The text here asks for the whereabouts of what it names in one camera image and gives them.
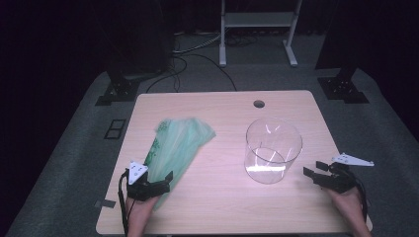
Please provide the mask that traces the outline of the person's left hand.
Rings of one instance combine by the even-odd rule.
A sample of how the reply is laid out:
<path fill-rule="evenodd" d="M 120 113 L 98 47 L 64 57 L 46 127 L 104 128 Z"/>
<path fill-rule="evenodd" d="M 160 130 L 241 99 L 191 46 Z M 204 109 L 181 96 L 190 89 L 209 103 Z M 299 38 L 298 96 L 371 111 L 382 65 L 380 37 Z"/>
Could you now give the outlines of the person's left hand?
<path fill-rule="evenodd" d="M 135 200 L 131 197 L 126 199 L 126 217 L 131 226 L 145 225 L 151 216 L 152 209 L 159 201 L 159 197 L 152 197 L 146 201 Z"/>

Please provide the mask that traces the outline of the person's right hand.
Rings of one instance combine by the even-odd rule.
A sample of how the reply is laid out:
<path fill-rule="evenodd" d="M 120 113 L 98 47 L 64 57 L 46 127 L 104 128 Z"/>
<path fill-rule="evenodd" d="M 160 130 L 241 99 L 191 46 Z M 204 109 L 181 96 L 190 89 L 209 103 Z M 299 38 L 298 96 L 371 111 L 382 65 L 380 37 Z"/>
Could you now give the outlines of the person's right hand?
<path fill-rule="evenodd" d="M 325 192 L 329 194 L 345 220 L 351 223 L 364 222 L 361 195 L 357 188 L 352 188 L 342 194 L 329 189 L 325 189 Z"/>

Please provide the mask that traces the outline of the black floor socket frame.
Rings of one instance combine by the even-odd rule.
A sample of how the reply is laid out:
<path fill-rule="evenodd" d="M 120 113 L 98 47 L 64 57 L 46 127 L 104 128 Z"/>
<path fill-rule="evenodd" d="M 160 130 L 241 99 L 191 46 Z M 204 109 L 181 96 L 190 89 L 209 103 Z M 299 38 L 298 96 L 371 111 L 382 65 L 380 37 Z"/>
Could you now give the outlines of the black floor socket frame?
<path fill-rule="evenodd" d="M 120 139 L 126 127 L 125 119 L 113 119 L 108 127 L 104 138 L 105 139 Z"/>

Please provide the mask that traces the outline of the green plastic bag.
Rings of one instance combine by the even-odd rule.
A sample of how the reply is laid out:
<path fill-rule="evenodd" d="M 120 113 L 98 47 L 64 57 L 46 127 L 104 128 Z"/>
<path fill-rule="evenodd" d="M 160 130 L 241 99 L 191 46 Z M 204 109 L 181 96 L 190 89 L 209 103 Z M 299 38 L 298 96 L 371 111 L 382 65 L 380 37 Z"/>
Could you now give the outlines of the green plastic bag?
<path fill-rule="evenodd" d="M 148 181 L 162 181 L 170 172 L 174 189 L 183 177 L 199 149 L 215 137 L 215 131 L 198 118 L 164 119 L 145 158 Z"/>

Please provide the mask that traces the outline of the white metal stand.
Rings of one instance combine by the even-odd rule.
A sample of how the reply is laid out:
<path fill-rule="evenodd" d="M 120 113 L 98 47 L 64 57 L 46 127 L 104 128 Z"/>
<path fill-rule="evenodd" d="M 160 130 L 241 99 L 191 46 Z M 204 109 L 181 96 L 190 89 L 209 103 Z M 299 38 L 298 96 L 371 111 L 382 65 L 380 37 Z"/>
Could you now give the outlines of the white metal stand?
<path fill-rule="evenodd" d="M 218 47 L 218 63 L 220 66 L 227 64 L 225 34 L 233 28 L 288 28 L 289 35 L 283 40 L 283 46 L 291 67 L 297 67 L 292 43 L 295 33 L 300 8 L 303 0 L 296 0 L 292 12 L 272 13 L 228 13 L 225 11 L 225 0 L 221 0 L 220 35 Z"/>

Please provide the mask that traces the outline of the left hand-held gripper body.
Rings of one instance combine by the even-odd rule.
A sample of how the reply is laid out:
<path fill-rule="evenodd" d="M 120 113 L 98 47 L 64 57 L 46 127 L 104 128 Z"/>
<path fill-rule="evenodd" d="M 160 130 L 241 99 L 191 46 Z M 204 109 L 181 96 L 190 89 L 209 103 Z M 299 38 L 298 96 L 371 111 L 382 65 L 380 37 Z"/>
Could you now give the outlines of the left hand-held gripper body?
<path fill-rule="evenodd" d="M 154 197 L 151 184 L 148 182 L 148 167 L 131 161 L 127 169 L 126 191 L 130 198 L 146 201 Z"/>

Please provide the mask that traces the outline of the large black box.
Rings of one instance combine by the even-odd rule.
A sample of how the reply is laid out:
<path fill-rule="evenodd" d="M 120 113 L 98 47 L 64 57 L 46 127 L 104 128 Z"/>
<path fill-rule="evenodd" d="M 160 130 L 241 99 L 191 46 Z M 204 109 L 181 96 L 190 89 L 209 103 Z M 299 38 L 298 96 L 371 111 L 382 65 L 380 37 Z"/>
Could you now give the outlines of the large black box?
<path fill-rule="evenodd" d="M 111 49 L 107 69 L 165 71 L 174 47 L 170 0 L 110 0 Z"/>

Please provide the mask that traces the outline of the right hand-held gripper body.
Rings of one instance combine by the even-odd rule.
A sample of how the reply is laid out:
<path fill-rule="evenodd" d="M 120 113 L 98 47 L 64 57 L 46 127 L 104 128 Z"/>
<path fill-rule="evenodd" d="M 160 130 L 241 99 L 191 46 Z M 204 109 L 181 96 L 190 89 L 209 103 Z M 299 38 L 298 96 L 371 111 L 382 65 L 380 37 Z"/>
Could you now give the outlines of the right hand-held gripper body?
<path fill-rule="evenodd" d="M 358 187 L 360 182 L 351 172 L 351 166 L 373 167 L 373 161 L 363 160 L 355 156 L 342 153 L 332 158 L 333 163 L 329 165 L 329 175 L 317 174 L 316 185 L 342 194 L 354 187 Z"/>

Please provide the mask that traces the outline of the clear round plastic container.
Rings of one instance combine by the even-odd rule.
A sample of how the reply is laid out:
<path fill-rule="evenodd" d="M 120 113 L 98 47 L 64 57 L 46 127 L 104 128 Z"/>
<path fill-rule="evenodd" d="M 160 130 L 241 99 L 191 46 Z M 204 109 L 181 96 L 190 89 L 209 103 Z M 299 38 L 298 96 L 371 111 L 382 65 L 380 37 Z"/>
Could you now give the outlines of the clear round plastic container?
<path fill-rule="evenodd" d="M 302 137 L 291 123 L 279 118 L 259 118 L 246 131 L 244 167 L 254 181 L 279 182 L 302 151 Z"/>

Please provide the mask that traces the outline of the black stand base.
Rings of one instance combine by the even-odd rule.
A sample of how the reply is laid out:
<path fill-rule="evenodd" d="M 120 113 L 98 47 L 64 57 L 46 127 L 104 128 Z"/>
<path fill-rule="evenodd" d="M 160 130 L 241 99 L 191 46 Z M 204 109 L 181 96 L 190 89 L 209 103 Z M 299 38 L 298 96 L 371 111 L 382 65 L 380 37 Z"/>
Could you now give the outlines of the black stand base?
<path fill-rule="evenodd" d="M 369 100 L 360 92 L 352 77 L 356 67 L 342 67 L 336 76 L 319 77 L 318 82 L 328 100 L 342 100 L 346 104 L 367 104 Z"/>
<path fill-rule="evenodd" d="M 136 98 L 139 82 L 124 77 L 122 67 L 113 65 L 107 69 L 110 84 L 100 96 L 96 106 L 110 106 L 113 102 L 132 102 Z"/>

